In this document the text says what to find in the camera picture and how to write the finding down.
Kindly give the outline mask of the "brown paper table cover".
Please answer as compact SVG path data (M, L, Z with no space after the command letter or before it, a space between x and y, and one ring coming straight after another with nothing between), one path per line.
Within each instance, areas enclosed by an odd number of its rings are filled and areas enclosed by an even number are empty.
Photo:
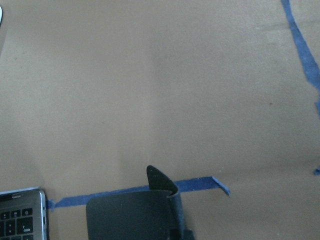
M320 237L319 94L279 0L3 0L0 189L214 176L198 240Z

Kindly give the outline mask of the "black mouse pad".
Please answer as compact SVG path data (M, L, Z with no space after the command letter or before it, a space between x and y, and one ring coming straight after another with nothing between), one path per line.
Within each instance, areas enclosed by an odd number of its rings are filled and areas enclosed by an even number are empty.
M178 186L146 168L148 190L95 197L86 205L90 240L193 240Z

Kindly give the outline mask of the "white computer mouse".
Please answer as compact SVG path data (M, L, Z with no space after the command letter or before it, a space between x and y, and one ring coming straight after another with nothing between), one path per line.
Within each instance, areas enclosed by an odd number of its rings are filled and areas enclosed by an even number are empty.
M2 18L3 18L3 9L0 6L0 25L2 24Z

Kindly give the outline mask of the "grey laptop computer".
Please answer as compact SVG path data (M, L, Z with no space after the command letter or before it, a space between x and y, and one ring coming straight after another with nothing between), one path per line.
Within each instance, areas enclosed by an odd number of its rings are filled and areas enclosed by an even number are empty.
M46 195L40 187L0 193L2 240L47 240Z

